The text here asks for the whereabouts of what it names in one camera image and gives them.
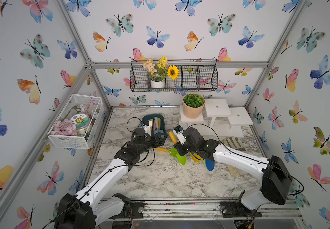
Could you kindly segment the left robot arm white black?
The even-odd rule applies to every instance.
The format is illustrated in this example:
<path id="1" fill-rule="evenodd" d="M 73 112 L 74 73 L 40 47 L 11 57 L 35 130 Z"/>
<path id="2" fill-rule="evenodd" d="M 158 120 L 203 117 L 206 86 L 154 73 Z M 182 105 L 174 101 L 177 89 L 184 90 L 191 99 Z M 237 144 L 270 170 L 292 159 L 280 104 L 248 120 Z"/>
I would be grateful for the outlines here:
<path id="1" fill-rule="evenodd" d="M 121 177 L 137 166 L 142 153 L 163 146 L 166 138 L 165 133 L 150 135 L 143 128 L 133 130 L 131 140 L 121 147 L 94 181 L 76 194 L 66 194 L 60 200 L 57 215 L 52 219 L 54 227 L 94 229 L 114 216 L 130 219 L 134 214 L 130 198 L 117 193 L 109 200 L 102 199 Z"/>

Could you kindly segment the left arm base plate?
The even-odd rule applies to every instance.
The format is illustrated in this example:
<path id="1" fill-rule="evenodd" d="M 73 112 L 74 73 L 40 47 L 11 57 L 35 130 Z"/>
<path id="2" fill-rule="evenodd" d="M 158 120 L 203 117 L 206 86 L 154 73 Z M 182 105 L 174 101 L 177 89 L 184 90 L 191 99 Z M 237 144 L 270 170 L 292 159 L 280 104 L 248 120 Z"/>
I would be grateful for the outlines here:
<path id="1" fill-rule="evenodd" d="M 111 217 L 111 219 L 142 219 L 145 211 L 143 202 L 128 202 L 124 205 L 119 215 Z"/>

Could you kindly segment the yellow square scoop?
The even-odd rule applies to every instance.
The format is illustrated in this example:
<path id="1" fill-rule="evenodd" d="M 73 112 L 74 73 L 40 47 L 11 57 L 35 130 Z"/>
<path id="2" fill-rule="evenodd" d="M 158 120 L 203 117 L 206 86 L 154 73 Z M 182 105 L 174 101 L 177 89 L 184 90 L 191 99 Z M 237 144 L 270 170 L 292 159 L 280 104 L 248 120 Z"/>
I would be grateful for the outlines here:
<path id="1" fill-rule="evenodd" d="M 193 153 L 191 153 L 190 155 L 191 155 L 191 157 L 193 158 L 193 160 L 194 160 L 196 163 L 204 160 L 204 159 L 201 158 L 198 154 L 193 154 Z"/>

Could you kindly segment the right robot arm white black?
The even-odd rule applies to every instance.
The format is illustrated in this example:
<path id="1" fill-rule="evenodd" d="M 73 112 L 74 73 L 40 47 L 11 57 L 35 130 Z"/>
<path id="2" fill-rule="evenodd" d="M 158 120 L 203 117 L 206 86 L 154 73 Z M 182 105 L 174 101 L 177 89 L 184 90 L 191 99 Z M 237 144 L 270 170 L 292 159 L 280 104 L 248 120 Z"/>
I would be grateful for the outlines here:
<path id="1" fill-rule="evenodd" d="M 259 180 L 258 187 L 246 190 L 239 196 L 239 205 L 245 209 L 255 210 L 269 202 L 277 205 L 286 203 L 292 176 L 279 157 L 256 157 L 229 148 L 220 140 L 205 140 L 198 130 L 192 127 L 183 129 L 177 126 L 172 133 L 178 139 L 174 147 L 181 156 L 188 153 L 197 154 L 199 158 L 241 169 Z"/>

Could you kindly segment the yellow shovel orange handle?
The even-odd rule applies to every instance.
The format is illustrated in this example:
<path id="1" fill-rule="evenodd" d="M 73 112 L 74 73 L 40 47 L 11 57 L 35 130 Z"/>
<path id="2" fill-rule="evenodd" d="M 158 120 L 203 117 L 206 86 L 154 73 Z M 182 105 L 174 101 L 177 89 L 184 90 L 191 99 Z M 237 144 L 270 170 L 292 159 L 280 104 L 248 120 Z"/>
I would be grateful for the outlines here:
<path id="1" fill-rule="evenodd" d="M 158 118 L 158 130 L 162 130 L 161 129 L 161 119 L 160 118 Z"/>

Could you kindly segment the purple shovel pink handle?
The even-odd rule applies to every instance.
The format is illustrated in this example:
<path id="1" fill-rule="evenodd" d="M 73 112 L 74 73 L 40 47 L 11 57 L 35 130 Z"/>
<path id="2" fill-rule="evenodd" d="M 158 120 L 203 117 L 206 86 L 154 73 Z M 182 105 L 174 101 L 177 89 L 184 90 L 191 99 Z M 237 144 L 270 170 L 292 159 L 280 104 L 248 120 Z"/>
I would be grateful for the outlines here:
<path id="1" fill-rule="evenodd" d="M 155 120 L 152 120 L 152 132 L 156 130 L 156 123 Z"/>

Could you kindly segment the green shovel yellow handle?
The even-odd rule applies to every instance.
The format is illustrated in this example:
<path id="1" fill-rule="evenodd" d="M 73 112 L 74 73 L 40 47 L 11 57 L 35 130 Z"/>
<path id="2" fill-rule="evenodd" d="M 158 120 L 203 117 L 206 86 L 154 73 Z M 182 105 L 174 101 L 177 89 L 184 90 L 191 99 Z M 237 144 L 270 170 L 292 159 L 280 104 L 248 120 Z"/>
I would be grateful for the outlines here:
<path id="1" fill-rule="evenodd" d="M 153 127 L 154 127 L 154 120 L 153 119 L 150 119 L 150 124 L 151 124 L 150 133 L 152 133 L 153 132 Z"/>

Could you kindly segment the light blue shovel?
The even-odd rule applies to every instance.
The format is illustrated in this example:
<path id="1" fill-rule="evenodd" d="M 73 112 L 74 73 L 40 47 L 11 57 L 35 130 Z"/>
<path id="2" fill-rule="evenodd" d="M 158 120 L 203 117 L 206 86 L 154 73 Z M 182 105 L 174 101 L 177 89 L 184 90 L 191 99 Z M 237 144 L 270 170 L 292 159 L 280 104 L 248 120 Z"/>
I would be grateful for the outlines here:
<path id="1" fill-rule="evenodd" d="M 153 133 L 154 133 L 154 134 L 157 134 L 157 133 L 164 133 L 163 130 L 158 130 L 158 117 L 157 117 L 157 116 L 154 118 L 154 120 L 155 120 L 155 123 L 156 123 L 156 130 L 155 130 Z"/>

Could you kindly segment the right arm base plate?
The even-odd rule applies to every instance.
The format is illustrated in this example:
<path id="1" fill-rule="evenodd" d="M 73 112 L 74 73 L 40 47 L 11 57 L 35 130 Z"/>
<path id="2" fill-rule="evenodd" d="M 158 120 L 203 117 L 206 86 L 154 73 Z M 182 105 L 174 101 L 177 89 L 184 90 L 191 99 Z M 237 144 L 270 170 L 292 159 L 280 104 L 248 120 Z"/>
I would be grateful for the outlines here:
<path id="1" fill-rule="evenodd" d="M 256 210 L 249 210 L 238 201 L 221 201 L 220 212 L 224 218 L 260 218 L 262 214 Z"/>

